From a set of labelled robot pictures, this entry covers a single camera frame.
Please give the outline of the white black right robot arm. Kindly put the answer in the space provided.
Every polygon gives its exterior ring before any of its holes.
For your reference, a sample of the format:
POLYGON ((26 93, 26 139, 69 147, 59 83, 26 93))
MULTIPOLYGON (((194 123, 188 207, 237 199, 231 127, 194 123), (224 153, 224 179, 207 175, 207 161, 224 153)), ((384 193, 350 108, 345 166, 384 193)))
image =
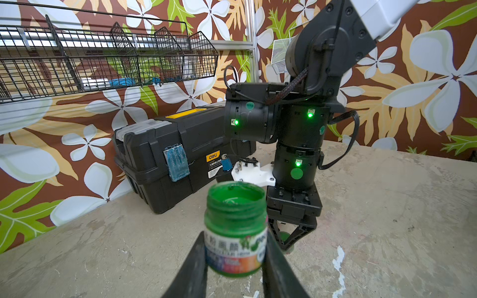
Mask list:
POLYGON ((317 227, 322 203, 314 179, 317 170, 329 168, 321 149, 325 130, 346 119, 360 122, 337 100, 342 77, 413 6, 413 1, 331 1, 288 46, 289 83, 227 87, 226 137, 277 146, 273 164, 237 163, 232 176, 267 187, 268 225, 282 250, 317 227))

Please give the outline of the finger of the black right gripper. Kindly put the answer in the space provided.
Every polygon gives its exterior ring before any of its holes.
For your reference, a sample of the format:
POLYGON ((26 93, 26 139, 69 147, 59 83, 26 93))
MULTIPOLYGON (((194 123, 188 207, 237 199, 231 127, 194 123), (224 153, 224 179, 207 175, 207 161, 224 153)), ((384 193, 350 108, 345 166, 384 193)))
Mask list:
POLYGON ((307 224, 301 224, 297 226, 286 241, 287 250, 292 249, 296 242, 315 231, 317 225, 317 221, 311 221, 307 224))
POLYGON ((274 219, 268 219, 268 225, 272 236, 280 249, 282 251, 287 251, 286 241, 288 239, 288 233, 281 231, 279 229, 278 222, 274 219))

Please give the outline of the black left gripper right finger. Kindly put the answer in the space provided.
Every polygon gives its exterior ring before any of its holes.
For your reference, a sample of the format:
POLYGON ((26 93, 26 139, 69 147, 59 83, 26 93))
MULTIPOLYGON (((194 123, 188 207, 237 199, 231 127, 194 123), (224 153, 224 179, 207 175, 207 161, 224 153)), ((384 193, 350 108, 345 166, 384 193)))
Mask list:
POLYGON ((309 297, 269 230, 262 272, 265 298, 309 297))

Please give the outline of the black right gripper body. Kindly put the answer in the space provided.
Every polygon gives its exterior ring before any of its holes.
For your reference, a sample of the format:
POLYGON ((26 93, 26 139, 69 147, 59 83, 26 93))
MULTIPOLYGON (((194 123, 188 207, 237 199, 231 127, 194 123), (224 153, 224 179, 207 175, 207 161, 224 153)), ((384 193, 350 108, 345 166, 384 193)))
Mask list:
POLYGON ((269 220, 293 225, 317 225, 317 218, 321 211, 322 202, 315 184, 304 191, 267 187, 269 220))

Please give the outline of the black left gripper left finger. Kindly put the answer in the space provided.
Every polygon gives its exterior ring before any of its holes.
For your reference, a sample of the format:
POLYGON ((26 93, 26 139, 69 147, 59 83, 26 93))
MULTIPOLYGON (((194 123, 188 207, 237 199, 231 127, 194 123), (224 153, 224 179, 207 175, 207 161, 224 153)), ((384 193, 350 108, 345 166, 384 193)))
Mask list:
POLYGON ((200 232, 178 274, 162 298, 204 298, 207 289, 204 232, 200 232))

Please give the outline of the green paint jar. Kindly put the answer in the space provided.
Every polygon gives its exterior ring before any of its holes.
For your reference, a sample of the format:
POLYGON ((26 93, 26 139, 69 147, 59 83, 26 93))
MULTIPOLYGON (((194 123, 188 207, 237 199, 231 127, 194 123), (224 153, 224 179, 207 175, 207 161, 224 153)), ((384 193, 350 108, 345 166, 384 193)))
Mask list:
POLYGON ((207 264, 216 273, 242 278, 265 259, 268 227, 265 190, 241 181, 212 186, 204 214, 207 264))

